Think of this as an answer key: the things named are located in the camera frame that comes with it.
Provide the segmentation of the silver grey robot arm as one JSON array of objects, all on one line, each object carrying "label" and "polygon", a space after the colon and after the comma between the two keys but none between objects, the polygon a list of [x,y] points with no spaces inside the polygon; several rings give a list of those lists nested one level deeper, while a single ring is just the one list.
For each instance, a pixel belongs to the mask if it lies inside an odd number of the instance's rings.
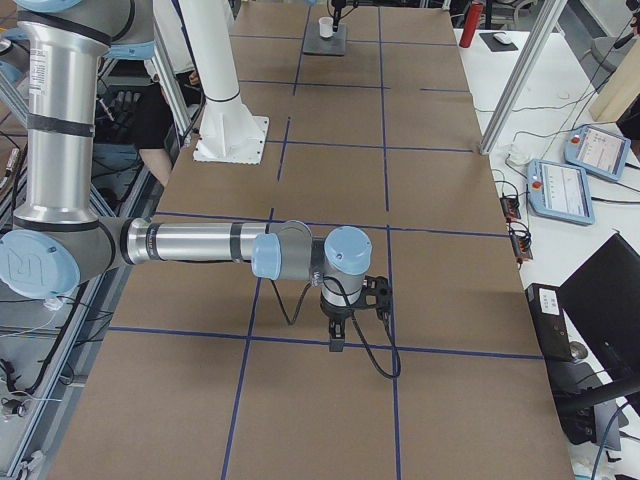
[{"label": "silver grey robot arm", "polygon": [[362,230],[343,226],[317,238],[298,221],[170,224],[91,211],[100,59],[150,59],[174,113],[185,114],[152,3],[22,1],[18,24],[30,43],[27,189],[1,239],[2,280],[47,299],[123,264],[246,263],[259,278],[319,287],[329,348],[341,350],[346,322],[383,285],[368,275],[372,245]]}]

